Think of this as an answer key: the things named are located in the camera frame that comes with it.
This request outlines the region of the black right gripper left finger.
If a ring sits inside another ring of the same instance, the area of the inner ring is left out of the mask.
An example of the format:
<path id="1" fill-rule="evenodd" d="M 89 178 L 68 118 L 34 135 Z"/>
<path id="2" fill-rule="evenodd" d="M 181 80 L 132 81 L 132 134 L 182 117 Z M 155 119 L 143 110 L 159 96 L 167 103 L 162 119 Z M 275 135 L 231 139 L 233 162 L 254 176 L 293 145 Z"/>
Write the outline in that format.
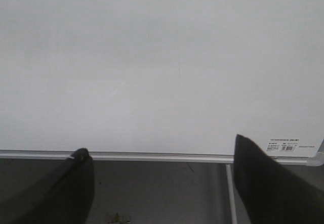
<path id="1" fill-rule="evenodd" d="M 40 180 L 1 202 L 1 223 L 86 223 L 94 193 L 93 158 L 80 148 Z"/>

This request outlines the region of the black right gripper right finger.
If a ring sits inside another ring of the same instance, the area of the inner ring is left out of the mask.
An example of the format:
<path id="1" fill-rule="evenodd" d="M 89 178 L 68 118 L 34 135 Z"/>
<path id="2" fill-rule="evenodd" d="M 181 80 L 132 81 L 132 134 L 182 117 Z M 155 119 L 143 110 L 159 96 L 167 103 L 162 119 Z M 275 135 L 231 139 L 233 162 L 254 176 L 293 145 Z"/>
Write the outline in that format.
<path id="1" fill-rule="evenodd" d="M 323 190 L 236 135 L 234 185 L 251 223 L 323 223 Z"/>

